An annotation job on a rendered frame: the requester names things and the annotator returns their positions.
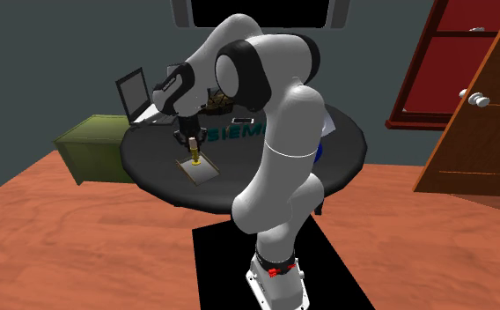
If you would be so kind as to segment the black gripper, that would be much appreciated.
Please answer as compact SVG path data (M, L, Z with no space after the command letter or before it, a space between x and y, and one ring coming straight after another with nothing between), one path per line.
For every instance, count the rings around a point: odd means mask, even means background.
M199 123L198 115L178 116L179 129L173 132L176 141L189 151L188 138L194 137L198 144L206 141L208 130L202 128Z

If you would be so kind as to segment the golden candlestick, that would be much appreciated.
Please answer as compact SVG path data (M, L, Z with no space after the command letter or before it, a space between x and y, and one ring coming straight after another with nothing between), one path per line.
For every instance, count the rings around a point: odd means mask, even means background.
M188 139L188 146L189 146L189 150L191 152L191 158L192 158L191 164L193 166L200 165L201 161L200 161L199 148L198 148L198 143L197 143L197 140L195 137L190 137Z

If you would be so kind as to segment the grey tray with brown rim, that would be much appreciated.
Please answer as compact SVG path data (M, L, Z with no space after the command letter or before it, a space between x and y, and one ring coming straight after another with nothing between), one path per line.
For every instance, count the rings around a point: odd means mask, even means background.
M201 164L193 166L191 156L186 159L177 160L177 167L191 180L196 186L202 185L206 181L217 177L220 174L216 165L209 160L202 152L200 154Z

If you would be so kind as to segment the brown woven basket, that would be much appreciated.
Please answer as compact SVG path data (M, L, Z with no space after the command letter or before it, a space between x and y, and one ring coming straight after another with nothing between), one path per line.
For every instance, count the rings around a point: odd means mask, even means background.
M199 112L205 115L230 114L234 108L234 101L224 95L219 89L208 90L209 99L206 106Z

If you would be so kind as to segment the round black table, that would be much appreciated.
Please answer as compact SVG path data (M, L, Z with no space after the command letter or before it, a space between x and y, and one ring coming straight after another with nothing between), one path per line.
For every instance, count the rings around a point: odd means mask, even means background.
M321 138L322 154L312 172L321 180L326 196L345 188L362 170L367 152L363 131L346 114L326 106L335 130ZM228 214L232 201L254 177L260 163L264 135L255 129L241 129L239 137L222 136L234 117L254 119L264 126L265 114L251 113L236 106L230 114L198 116L213 141L202 144L204 155L218 168L219 175L196 186L178 168L177 162L190 157L188 149L173 136L179 128L149 126L128 129L120 146L121 163L137 186L177 207Z

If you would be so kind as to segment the open grey laptop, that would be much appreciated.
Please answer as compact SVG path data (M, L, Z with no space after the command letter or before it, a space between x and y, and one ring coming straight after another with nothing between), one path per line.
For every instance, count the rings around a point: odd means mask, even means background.
M160 113L151 102L142 67L120 78L115 84L130 125L140 125L148 118L151 118L152 125L174 123L174 116Z

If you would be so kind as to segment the olive green cabinet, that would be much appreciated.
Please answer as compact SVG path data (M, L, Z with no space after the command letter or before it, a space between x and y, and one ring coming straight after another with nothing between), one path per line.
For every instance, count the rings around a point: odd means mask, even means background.
M120 146L129 122L125 115L94 114L54 140L75 183L133 183L123 169Z

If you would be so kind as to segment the black robot stand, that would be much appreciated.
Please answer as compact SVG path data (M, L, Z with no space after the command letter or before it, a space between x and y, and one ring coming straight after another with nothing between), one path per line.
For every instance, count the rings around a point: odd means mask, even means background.
M201 310L261 310L245 280L256 236L231 220L192 235ZM305 272L308 310L375 310L312 216L298 232L295 254Z

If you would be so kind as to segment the red wooden bookshelf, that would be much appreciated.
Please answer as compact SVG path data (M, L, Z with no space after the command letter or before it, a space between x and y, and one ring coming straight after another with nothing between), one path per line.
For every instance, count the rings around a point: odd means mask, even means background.
M435 0L389 129L444 130L500 30L500 0Z

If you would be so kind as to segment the brown door with white knob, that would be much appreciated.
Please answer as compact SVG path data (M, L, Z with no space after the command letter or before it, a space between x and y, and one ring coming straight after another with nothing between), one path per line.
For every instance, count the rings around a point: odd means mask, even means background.
M414 190L500 196L500 30Z

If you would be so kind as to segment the wall screen with grey frame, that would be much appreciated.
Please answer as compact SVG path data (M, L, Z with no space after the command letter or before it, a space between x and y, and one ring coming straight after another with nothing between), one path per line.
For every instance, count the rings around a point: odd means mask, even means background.
M218 26L234 14L246 14L262 28L342 29L351 0L169 0L179 28Z

